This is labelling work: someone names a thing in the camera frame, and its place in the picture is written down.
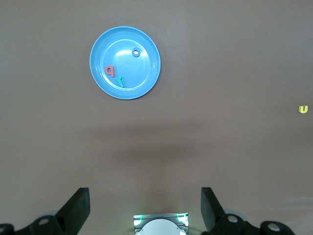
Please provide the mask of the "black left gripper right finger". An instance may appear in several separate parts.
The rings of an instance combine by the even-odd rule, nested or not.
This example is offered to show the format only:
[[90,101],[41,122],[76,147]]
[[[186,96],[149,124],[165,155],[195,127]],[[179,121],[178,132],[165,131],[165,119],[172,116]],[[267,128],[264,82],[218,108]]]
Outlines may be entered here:
[[201,235],[295,235],[277,221],[264,221],[257,228],[238,215],[226,213],[210,187],[201,188],[201,215],[206,227]]

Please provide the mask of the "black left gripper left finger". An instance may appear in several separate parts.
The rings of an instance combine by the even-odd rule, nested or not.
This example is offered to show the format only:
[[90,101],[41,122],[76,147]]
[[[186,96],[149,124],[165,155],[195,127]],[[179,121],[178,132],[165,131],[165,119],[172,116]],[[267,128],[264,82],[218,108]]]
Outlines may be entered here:
[[41,216],[20,230],[0,224],[0,235],[78,235],[89,214],[89,188],[79,188],[55,215]]

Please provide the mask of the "blue plate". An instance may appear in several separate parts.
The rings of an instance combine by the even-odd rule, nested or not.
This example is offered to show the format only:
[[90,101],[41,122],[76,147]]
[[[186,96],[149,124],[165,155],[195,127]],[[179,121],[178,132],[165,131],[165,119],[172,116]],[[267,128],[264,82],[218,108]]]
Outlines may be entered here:
[[[139,57],[132,56],[139,48]],[[105,73],[106,66],[114,66],[115,77]],[[129,26],[114,27],[95,41],[89,57],[92,77],[106,94],[122,100],[144,96],[158,81],[161,58],[154,41],[143,31]],[[124,88],[117,78],[121,76]]]

